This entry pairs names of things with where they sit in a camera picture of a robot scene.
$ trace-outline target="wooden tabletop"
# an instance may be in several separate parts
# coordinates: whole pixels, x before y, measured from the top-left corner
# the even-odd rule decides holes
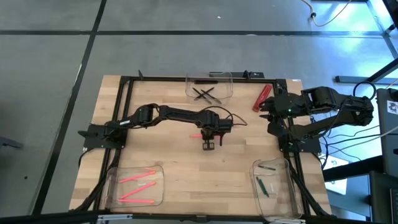
[[[111,120],[119,80],[120,76],[104,76],[92,123],[104,124]],[[287,80],[287,86],[292,93],[300,94],[302,89],[300,80]],[[164,170],[164,200],[158,206],[113,208],[112,211],[258,215],[249,169],[258,159],[283,157],[277,138],[267,133],[268,121],[251,109],[263,88],[264,84],[260,83],[233,84],[233,97],[225,108],[245,119],[248,126],[234,126],[232,132],[224,136],[221,147],[216,139],[214,151],[204,151],[200,138],[190,138],[200,130],[189,123],[163,121],[148,129],[129,130],[119,167],[161,166]],[[192,111],[208,106],[188,103],[184,82],[135,81],[129,114],[149,103]],[[220,117],[228,115],[217,108],[213,111]],[[308,117],[301,117],[295,118],[294,122],[308,124],[310,121]],[[98,183],[103,155],[104,149],[94,149],[83,157],[70,208],[79,206]],[[307,188],[323,209],[331,212],[319,161],[309,153],[300,155]],[[297,198],[302,207],[300,194]]]

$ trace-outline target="clear plastic container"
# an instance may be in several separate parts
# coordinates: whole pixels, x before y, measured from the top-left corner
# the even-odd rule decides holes
[[[225,105],[233,95],[232,74],[188,73],[185,77],[185,93],[192,104]]]
[[[159,205],[163,201],[161,166],[112,168],[106,176],[102,199],[106,208]]]
[[[301,217],[302,209],[296,201],[286,159],[257,160],[250,175],[257,211],[267,221]],[[259,182],[262,182],[265,193]]]

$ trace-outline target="floor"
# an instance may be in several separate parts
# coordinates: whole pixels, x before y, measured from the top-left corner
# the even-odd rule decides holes
[[[334,22],[321,28],[307,21],[310,11],[300,0],[102,0],[102,3],[106,4],[101,18],[97,17],[101,0],[0,2],[0,136],[24,144],[23,149],[0,149],[3,180],[0,217],[30,213],[76,77],[78,81],[82,78],[81,87],[70,122],[65,126],[67,132],[44,213],[68,210],[83,145],[77,131],[86,129],[91,120],[103,75],[137,75],[138,70],[145,76],[251,70],[264,72],[268,78],[301,79],[305,88],[329,86],[342,94],[352,94],[353,85],[335,83],[333,78],[368,77],[393,59],[388,43],[393,50],[398,47],[398,32],[386,39],[378,35],[381,26],[392,23],[381,0],[371,1],[373,11],[366,3],[352,2]],[[312,4],[318,22],[331,18],[345,5],[334,1],[312,1]],[[106,30],[297,33],[106,35],[103,32],[90,38],[92,30],[98,30],[99,34]],[[389,77],[398,77],[398,73]],[[357,94],[371,95],[371,89],[361,86]],[[321,114],[316,119],[327,116]],[[378,125],[376,112],[374,116],[369,127]],[[361,129],[345,126],[334,129],[332,135],[353,134]],[[367,133],[378,131],[375,128]],[[368,151],[359,146],[345,152],[360,159],[381,154],[379,141],[370,146],[372,149]],[[356,161],[342,153],[335,156]],[[334,208],[333,213],[344,211]]]

